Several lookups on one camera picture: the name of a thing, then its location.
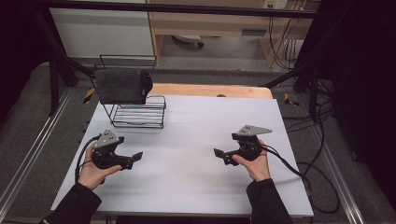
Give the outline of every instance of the wooden panel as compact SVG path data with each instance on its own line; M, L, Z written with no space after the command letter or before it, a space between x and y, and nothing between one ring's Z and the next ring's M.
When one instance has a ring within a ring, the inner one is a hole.
M272 93L267 88L245 86L212 86L154 83L150 95L193 95L272 99Z

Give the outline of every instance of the gray floor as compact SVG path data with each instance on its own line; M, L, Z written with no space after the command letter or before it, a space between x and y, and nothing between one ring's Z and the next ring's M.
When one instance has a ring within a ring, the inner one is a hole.
M179 43L167 37L162 63L153 72L154 82L256 86L281 74L268 73L271 69L268 69L262 54L257 51L259 46L257 40L208 37L204 41L205 46L198 49L194 45ZM307 97L307 94L293 94L289 88L293 81L288 80L281 87L273 89L273 95L278 100L284 117L305 115L302 106L284 103L284 92L290 94L292 101L300 101ZM50 211L56 195L55 190L62 184L69 164L76 154L79 141L83 137L83 131L88 127L88 121L98 102L94 95L89 104L82 103L87 90L88 87L82 82L72 90L64 113L7 213L8 219L26 217L35 220ZM32 73L21 99L14 105L0 127L0 158L2 158L0 192L6 190L7 184L17 172L24 156L44 126L49 111L49 71L48 67L42 66ZM285 121L285 126L289 127L293 123ZM337 118L327 119L325 136L326 144L334 155L365 223L396 223L395 212L365 164L352 160L351 151ZM318 141L314 137L313 129L289 133L289 138L296 160L311 161L318 150ZM316 165L324 172L327 171L323 160L319 160ZM313 185L314 204L323 209L332 209L335 198L329 185L314 171L311 171L308 177ZM349 223L343 206L331 215L316 210L314 212L315 223ZM95 219L99 220L103 217L96 216Z

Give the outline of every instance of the hand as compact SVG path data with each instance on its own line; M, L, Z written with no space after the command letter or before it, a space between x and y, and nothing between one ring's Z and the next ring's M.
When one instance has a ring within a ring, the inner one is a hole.
M264 144L261 139L259 139L259 142L261 145ZM243 157L238 155L233 155L233 159L239 164L245 166L250 177L257 182L271 178L270 170L268 167L267 151L263 150L260 156L254 161L247 161Z
M106 176L112 175L122 169L120 165L112 166L105 170L97 168L92 162L93 146L94 144L91 144L85 151L84 163L86 163L82 165L81 175L78 179L78 183L91 190L96 189Z

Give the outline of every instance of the person's left hand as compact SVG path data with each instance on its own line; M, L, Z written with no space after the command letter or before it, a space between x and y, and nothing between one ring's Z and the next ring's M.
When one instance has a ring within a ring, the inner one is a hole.
M92 143L85 151L84 163L86 163L82 165L81 174L78 179L78 183L91 190L96 189L106 176L115 174L117 171L122 169L120 165L115 165L105 170L97 168L92 162L94 145L95 143Z

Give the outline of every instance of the black wire rack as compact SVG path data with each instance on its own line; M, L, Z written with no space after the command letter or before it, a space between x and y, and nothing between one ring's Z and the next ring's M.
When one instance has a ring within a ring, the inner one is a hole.
M153 69L156 63L155 56L147 55L100 55L102 69ZM146 98L144 105L103 105L116 128L163 128L166 100L162 95L151 95Z
M148 96L144 105L104 105L110 123L116 128L163 128L166 100Z

